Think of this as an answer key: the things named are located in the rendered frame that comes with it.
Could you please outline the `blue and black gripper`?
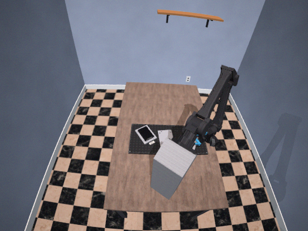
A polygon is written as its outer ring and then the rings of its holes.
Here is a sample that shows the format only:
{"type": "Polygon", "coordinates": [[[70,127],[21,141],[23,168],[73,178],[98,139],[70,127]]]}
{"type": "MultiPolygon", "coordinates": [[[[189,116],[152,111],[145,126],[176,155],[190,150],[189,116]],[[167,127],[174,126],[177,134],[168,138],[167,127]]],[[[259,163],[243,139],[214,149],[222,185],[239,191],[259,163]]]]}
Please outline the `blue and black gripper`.
{"type": "Polygon", "coordinates": [[[201,144],[205,141],[205,139],[207,138],[208,134],[209,134],[209,132],[207,131],[207,133],[206,133],[205,136],[203,136],[203,137],[197,135],[197,137],[200,138],[200,140],[199,140],[199,139],[196,139],[196,142],[197,142],[197,143],[195,143],[195,145],[201,145],[201,144]]]}

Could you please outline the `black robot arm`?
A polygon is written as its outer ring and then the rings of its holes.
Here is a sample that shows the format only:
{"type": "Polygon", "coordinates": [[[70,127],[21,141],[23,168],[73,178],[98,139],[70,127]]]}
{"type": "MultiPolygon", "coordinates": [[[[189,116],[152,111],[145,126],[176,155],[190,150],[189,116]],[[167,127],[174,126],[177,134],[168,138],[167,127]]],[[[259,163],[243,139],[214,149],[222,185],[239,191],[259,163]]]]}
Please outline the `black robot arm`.
{"type": "Polygon", "coordinates": [[[239,75],[237,75],[234,68],[224,65],[221,65],[220,68],[220,76],[202,108],[198,112],[194,111],[193,114],[189,116],[185,124],[185,131],[179,136],[178,139],[172,137],[172,141],[195,154],[197,151],[192,148],[195,145],[197,135],[205,136],[208,131],[209,134],[205,141],[212,147],[218,145],[220,142],[215,135],[222,128],[224,112],[228,102],[230,90],[232,86],[236,86],[238,83],[239,75]],[[212,121],[210,116],[218,100],[219,104],[216,115],[212,121]]]}

